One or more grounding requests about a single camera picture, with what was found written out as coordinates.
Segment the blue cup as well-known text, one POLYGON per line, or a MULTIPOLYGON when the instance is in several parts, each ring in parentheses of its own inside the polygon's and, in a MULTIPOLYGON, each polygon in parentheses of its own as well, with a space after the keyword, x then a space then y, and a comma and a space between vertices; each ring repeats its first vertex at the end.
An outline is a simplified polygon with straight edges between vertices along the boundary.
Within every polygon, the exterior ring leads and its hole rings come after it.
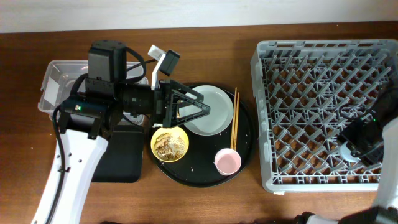
POLYGON ((351 155, 351 151, 347 147, 348 142, 344 142, 342 145, 338 147, 338 153, 339 155, 348 162, 359 162, 361 159, 358 157, 353 157, 351 155))

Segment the yellow bowl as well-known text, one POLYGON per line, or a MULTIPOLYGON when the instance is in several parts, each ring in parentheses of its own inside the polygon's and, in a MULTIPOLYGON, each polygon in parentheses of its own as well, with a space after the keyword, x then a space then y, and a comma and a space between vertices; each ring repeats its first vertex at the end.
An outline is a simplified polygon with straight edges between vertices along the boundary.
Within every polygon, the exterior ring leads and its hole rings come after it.
POLYGON ((189 138, 180 127, 159 128, 150 140, 153 155, 162 162, 176 162, 188 151, 189 138))

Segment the pale green plate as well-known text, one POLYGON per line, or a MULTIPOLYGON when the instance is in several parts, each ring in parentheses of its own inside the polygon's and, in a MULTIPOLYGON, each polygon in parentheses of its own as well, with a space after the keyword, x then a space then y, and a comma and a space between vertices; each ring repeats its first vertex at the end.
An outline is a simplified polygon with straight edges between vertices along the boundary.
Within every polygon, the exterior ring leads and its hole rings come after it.
POLYGON ((200 85, 194 91, 204 96, 203 103, 210 107, 209 115, 187 122, 184 126, 201 136, 212 136, 224 131, 233 118, 233 103, 227 93, 213 85, 200 85))

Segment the food scraps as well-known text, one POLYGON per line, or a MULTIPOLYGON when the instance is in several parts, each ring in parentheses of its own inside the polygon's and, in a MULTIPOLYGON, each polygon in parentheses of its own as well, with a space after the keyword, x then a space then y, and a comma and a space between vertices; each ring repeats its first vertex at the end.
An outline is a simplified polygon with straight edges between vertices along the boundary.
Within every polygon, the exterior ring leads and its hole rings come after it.
POLYGON ((155 155, 164 161, 174 161, 186 153, 186 143, 178 135, 163 133, 154 144, 155 155))

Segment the pink cup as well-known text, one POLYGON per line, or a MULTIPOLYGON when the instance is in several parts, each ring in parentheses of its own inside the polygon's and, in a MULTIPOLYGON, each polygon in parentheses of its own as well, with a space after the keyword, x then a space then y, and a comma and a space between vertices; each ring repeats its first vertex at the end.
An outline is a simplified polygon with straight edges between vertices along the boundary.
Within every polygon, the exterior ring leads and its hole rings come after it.
POLYGON ((221 175, 232 175, 240 169, 242 160, 237 151, 224 148, 216 153, 214 163, 221 175))

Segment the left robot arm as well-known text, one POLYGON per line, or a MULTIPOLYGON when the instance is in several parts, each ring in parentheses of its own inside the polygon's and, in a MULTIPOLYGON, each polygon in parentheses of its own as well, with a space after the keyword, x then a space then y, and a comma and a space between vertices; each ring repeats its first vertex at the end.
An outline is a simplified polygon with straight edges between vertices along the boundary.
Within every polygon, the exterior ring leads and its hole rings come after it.
POLYGON ((34 223, 78 223, 96 167, 125 113, 147 114, 154 126, 173 128, 210 113, 202 94, 169 78, 141 85, 128 78, 133 49, 116 40, 94 41, 88 71, 53 111, 57 147, 34 223))

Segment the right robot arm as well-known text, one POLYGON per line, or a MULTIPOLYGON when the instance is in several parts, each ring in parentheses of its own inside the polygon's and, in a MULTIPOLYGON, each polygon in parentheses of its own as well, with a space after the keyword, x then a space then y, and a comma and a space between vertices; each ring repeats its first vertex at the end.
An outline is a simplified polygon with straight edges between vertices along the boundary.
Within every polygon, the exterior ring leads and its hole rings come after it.
POLYGON ((388 83, 370 108, 372 120, 350 118, 351 124, 338 135, 339 147, 365 165, 382 163, 377 195, 372 207, 330 220, 311 212, 297 215, 294 223, 397 223, 397 80, 388 83))

